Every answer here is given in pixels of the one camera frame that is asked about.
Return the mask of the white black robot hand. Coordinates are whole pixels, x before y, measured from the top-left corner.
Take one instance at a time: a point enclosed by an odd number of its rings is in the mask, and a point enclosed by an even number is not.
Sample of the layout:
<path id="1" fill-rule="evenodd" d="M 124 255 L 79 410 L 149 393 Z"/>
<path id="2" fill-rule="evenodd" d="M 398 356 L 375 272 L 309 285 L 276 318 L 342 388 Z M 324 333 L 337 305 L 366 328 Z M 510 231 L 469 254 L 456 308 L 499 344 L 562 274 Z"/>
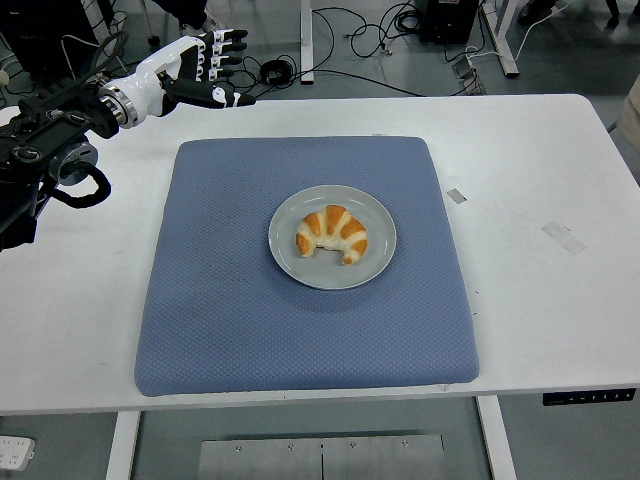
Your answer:
<path id="1" fill-rule="evenodd" d="M 246 36 L 241 29 L 183 36 L 140 62 L 132 75 L 109 82 L 101 94 L 114 102 L 123 128 L 165 116 L 178 103 L 213 109 L 252 105 L 250 95 L 216 84 L 241 63 L 234 54 L 246 48 Z"/>

